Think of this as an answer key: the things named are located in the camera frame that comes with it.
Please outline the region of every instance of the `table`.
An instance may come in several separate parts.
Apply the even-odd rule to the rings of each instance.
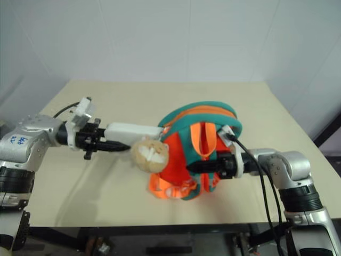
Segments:
[[[230,104],[243,124],[240,141],[248,148],[298,150],[311,161],[315,186],[332,218],[341,217],[341,179],[265,83],[109,83],[71,81],[42,110],[53,115],[92,97],[93,115],[111,122],[157,125],[187,103],[215,100]],[[67,119],[69,113],[60,116]],[[125,153],[50,148],[36,174],[27,207],[34,227],[122,227],[266,222],[259,177],[221,181],[213,193],[191,200],[162,200],[147,190],[149,175]],[[270,185],[271,217],[277,211]]]

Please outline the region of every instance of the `orange backpack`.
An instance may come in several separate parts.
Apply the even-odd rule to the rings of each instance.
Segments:
[[[186,168],[196,161],[216,160],[217,151],[230,151],[217,135],[228,125],[238,137],[242,126],[229,105],[216,101],[196,102],[167,115],[158,126],[169,146],[169,162],[160,173],[153,173],[149,189],[162,199],[190,200],[203,190],[212,192],[219,182],[216,173],[193,173]]]

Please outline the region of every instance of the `plush toy head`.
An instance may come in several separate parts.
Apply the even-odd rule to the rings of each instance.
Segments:
[[[161,172],[168,164],[168,145],[158,140],[143,138],[132,147],[133,161],[146,172]]]

